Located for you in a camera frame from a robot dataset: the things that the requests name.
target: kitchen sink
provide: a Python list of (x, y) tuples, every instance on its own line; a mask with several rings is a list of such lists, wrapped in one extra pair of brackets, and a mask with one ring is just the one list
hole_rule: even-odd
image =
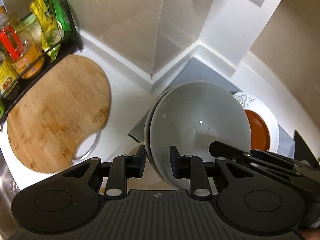
[(19, 192), (0, 150), (0, 235), (9, 239), (19, 229), (11, 213), (11, 202)]

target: gray mat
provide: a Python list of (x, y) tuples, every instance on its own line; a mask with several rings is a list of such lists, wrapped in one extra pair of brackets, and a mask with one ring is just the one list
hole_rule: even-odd
[[(195, 80), (212, 82), (224, 88), (225, 90), (230, 91), (232, 94), (241, 92), (241, 90), (233, 85), (229, 80), (225, 79), (223, 76), (195, 58), (192, 58), (189, 61), (184, 70), (171, 82), (171, 84), (167, 88)], [(130, 135), (140, 142), (143, 142), (144, 124), (146, 123), (147, 115), (148, 113), (146, 113), (145, 116), (130, 131)], [(282, 129), (281, 126), (279, 126), (279, 148), (277, 153), (282, 156), (294, 159), (294, 147), (294, 140)]]

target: white plate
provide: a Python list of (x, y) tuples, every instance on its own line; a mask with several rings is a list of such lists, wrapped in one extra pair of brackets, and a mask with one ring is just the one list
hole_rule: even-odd
[(150, 125), (151, 125), (151, 120), (152, 120), (152, 116), (156, 110), (157, 105), (159, 104), (159, 102), (161, 101), (161, 99), (169, 92), (173, 89), (174, 87), (168, 88), (166, 91), (164, 91), (161, 95), (159, 95), (159, 97), (157, 98), (155, 104), (153, 105), (153, 107), (150, 109), (149, 114), (147, 116), (146, 119), (146, 123), (144, 125), (144, 135), (143, 135), (143, 139), (144, 139), (144, 147), (146, 149), (147, 152), (147, 156), (148, 159), (150, 161), (151, 166), (153, 167), (153, 169), (155, 170), (155, 172), (158, 174), (159, 177), (162, 178), (160, 172), (158, 171), (158, 169), (156, 168), (155, 162), (153, 160), (152, 154), (151, 154), (151, 148), (150, 148)]
[(276, 117), (270, 109), (258, 98), (243, 92), (234, 94), (234, 97), (246, 110), (257, 113), (266, 123), (270, 134), (270, 152), (276, 153), (279, 147), (279, 126)]
[(195, 155), (214, 162), (209, 153), (213, 141), (250, 152), (248, 118), (233, 95), (210, 82), (196, 81), (167, 93), (153, 114), (150, 146), (153, 160), (165, 182), (189, 189), (188, 179), (175, 179), (170, 165), (170, 147), (181, 155)]

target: round cutting board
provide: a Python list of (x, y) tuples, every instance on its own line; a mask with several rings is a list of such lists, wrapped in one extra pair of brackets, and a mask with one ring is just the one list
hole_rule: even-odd
[(8, 115), (11, 148), (26, 167), (52, 173), (71, 165), (78, 146), (107, 123), (109, 81), (99, 65), (68, 55)]

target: plastic bottle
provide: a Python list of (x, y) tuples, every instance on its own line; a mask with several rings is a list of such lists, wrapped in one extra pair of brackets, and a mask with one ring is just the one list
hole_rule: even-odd
[(41, 25), (38, 22), (36, 16), (32, 13), (28, 17), (23, 19), (22, 23), (27, 28), (27, 30), (31, 33), (31, 35), (32, 35), (33, 39), (35, 40), (36, 44), (38, 45), (38, 47), (42, 48), (42, 45), (41, 45), (42, 30), (41, 30)]
[[(0, 6), (0, 41), (13, 60), (13, 67), (21, 74), (40, 55), (41, 50), (30, 32), (15, 14), (7, 13)], [(39, 73), (44, 63), (44, 57), (39, 59), (23, 75), (23, 79), (31, 78)]]

